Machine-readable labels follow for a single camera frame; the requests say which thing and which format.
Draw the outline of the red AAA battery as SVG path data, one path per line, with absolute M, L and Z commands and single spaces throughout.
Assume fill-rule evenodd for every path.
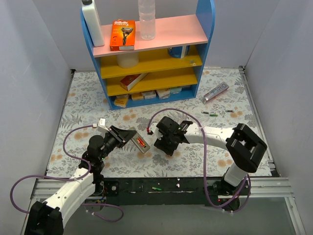
M 136 141 L 138 142 L 138 144 L 139 144 L 142 148 L 145 148 L 145 147 L 146 147 L 146 143 L 145 143 L 145 141 L 144 141 L 141 137 L 136 138 Z

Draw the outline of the white air conditioner remote control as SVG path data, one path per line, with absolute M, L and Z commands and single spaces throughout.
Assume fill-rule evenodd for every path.
M 144 140 L 144 138 L 140 135 L 140 133 L 135 130 L 134 127 L 131 127 L 130 130 L 135 131 L 135 135 L 131 138 L 131 141 L 133 144 L 140 150 L 141 153 L 146 153 L 150 150 L 150 146 L 148 143 Z

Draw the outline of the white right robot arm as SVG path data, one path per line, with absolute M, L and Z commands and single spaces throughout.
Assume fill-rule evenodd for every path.
M 222 191 L 234 194 L 249 173 L 255 173 L 267 150 L 265 142 L 243 123 L 234 128 L 200 127 L 192 121 L 181 124 L 169 117 L 148 128 L 149 134 L 156 136 L 154 146 L 172 156 L 181 143 L 201 143 L 227 150 L 233 163 L 221 180 Z

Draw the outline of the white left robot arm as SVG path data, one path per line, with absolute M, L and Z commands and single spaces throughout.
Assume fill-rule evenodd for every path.
M 103 160 L 115 149 L 122 148 L 137 134 L 111 126 L 104 136 L 89 139 L 86 152 L 74 175 L 44 202 L 35 202 L 28 216 L 26 235 L 61 235 L 75 211 L 91 196 L 116 195 L 119 183 L 105 182 L 101 174 Z

